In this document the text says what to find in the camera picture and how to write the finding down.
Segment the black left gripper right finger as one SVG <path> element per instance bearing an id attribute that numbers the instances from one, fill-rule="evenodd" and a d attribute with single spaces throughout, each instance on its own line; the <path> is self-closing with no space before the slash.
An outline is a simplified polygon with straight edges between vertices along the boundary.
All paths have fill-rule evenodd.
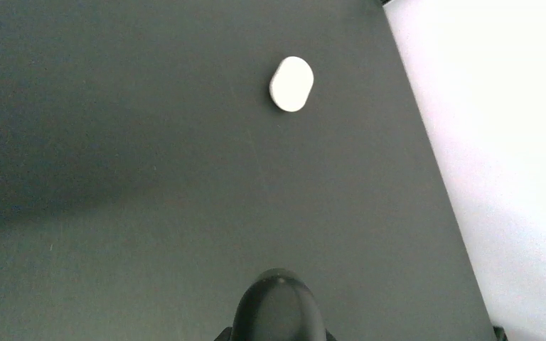
<path id="1" fill-rule="evenodd" d="M 337 339 L 328 330 L 326 330 L 326 341 L 337 341 Z"/>

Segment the white earbud charging case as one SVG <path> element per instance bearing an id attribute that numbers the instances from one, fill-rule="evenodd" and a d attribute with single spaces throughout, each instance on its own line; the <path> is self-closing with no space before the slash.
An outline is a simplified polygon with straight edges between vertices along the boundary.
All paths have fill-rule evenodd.
<path id="1" fill-rule="evenodd" d="M 283 59 L 275 70 L 269 95 L 284 112 L 297 112 L 304 107 L 314 85 L 311 66 L 297 56 Z"/>

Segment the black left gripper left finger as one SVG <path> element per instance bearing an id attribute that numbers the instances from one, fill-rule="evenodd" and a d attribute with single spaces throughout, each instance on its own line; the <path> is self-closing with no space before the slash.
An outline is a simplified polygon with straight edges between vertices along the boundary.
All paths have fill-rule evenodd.
<path id="1" fill-rule="evenodd" d="M 231 334 L 232 328 L 226 327 L 220 332 L 220 334 L 214 339 L 214 341 L 229 341 Z"/>

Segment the black earbud charging case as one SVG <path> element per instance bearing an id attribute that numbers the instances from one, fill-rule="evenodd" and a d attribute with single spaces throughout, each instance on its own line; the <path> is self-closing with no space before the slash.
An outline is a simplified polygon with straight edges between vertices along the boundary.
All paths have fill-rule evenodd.
<path id="1" fill-rule="evenodd" d="M 327 340 L 310 288 L 286 269 L 261 273 L 237 305 L 229 340 Z"/>

